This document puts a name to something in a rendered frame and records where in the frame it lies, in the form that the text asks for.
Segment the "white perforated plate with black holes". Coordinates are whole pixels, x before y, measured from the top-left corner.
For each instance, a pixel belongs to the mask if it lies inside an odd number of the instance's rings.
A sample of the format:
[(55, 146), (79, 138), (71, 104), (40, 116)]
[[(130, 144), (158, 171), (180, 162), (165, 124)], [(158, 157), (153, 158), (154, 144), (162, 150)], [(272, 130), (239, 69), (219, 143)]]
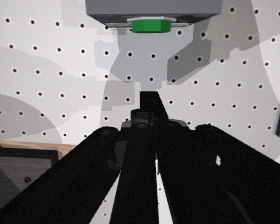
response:
[(120, 131), (140, 91), (190, 130), (218, 127), (280, 164), (280, 0), (223, 0), (168, 33), (109, 28), (85, 0), (0, 0), (0, 141)]

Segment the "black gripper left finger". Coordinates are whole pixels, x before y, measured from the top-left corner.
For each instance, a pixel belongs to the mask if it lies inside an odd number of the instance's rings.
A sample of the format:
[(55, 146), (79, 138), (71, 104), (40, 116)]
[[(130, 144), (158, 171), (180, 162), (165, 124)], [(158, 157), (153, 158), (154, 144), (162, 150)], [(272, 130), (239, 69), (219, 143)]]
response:
[(140, 91), (140, 108), (120, 131), (91, 133), (2, 207), (0, 224), (89, 224), (119, 174), (109, 224), (159, 224), (149, 91)]

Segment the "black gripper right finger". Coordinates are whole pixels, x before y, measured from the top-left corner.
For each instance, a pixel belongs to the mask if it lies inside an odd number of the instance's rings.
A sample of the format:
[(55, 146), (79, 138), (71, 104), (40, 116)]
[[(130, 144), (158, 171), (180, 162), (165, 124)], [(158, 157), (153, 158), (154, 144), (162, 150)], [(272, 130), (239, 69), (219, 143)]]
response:
[(149, 95), (173, 224), (280, 224), (278, 162), (210, 124), (190, 130), (169, 119), (158, 91)]

